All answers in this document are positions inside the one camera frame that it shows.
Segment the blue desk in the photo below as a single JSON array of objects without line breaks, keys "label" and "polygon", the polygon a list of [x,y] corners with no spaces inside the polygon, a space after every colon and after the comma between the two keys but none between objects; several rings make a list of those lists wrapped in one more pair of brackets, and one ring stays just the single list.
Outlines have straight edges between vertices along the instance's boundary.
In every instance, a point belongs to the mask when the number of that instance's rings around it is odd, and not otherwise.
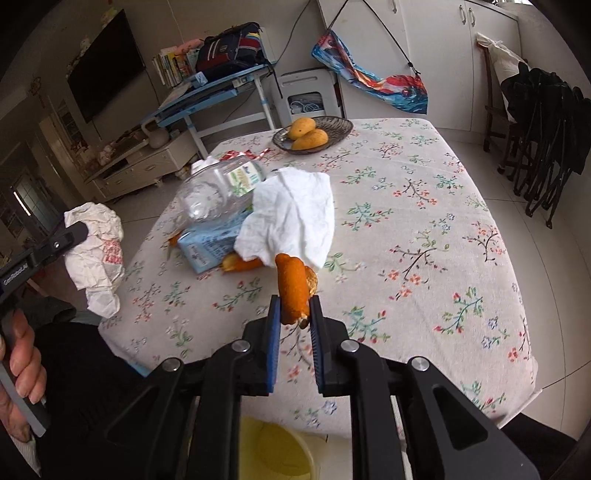
[{"label": "blue desk", "polygon": [[[269,102],[267,101],[261,86],[261,77],[268,72],[269,67],[267,65],[257,65],[256,67],[234,73],[203,86],[199,86],[195,76],[190,77],[186,79],[185,82],[192,84],[191,90],[181,95],[179,98],[166,103],[150,116],[156,118],[159,127],[166,127],[180,119],[185,120],[189,131],[191,132],[191,136],[197,144],[199,153],[203,158],[206,158],[209,153],[205,149],[205,145],[203,145],[203,141],[201,140],[202,137],[227,130],[228,128],[237,127],[238,125],[244,125],[263,119],[266,119],[269,123],[270,130],[275,129],[275,124],[271,118]],[[252,90],[253,88],[256,88],[259,94],[263,109],[262,112],[236,118],[201,131],[198,131],[195,128],[195,125],[191,121],[191,115],[193,113],[209,108],[217,103],[224,102],[230,98],[238,96],[242,92]]]}]

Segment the tissue box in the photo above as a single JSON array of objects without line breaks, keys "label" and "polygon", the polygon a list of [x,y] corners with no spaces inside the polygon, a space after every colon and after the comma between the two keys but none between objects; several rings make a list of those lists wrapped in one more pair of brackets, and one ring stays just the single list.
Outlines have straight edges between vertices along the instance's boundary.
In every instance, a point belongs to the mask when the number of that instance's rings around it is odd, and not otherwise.
[{"label": "tissue box", "polygon": [[252,213],[245,210],[223,222],[203,222],[187,228],[178,238],[181,249],[195,272],[217,267],[234,250],[234,242],[244,219]]}]

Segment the metal screw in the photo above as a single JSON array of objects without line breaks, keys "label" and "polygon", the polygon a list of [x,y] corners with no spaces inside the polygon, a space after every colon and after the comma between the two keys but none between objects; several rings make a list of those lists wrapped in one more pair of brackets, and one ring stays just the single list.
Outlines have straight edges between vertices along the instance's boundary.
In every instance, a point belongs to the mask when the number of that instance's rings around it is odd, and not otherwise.
[{"label": "metal screw", "polygon": [[251,344],[247,340],[236,340],[232,344],[232,350],[239,353],[248,352],[251,348]]},{"label": "metal screw", "polygon": [[162,362],[162,368],[166,372],[176,372],[181,366],[181,361],[178,358],[167,358]]},{"label": "metal screw", "polygon": [[349,353],[355,353],[357,350],[359,350],[359,344],[355,340],[343,340],[340,343],[340,347],[345,352]]},{"label": "metal screw", "polygon": [[420,372],[424,372],[427,368],[429,368],[429,360],[423,358],[422,356],[416,356],[413,358],[413,361],[410,362],[415,370]]}]

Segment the television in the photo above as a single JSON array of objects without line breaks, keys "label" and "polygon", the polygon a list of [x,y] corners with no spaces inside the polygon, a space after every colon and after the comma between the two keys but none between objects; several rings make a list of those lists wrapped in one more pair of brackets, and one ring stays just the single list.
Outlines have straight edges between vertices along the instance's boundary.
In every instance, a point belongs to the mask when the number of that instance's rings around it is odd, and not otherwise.
[{"label": "television", "polygon": [[68,77],[70,90],[88,123],[145,69],[121,10],[103,29]]}]

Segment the mango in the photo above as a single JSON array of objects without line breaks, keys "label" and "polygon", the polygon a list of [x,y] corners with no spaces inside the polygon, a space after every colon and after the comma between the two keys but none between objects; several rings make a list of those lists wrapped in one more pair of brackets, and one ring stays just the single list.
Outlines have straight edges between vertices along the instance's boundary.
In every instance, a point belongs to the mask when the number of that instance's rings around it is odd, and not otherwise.
[{"label": "mango", "polygon": [[324,145],[329,140],[329,136],[324,130],[315,128],[311,132],[306,133],[303,137],[298,138],[291,146],[292,150],[308,150],[309,148],[319,147]]},{"label": "mango", "polygon": [[297,140],[303,137],[306,133],[311,132],[316,128],[316,122],[313,118],[302,117],[298,118],[291,125],[290,130],[287,132],[287,138],[290,140]]}]

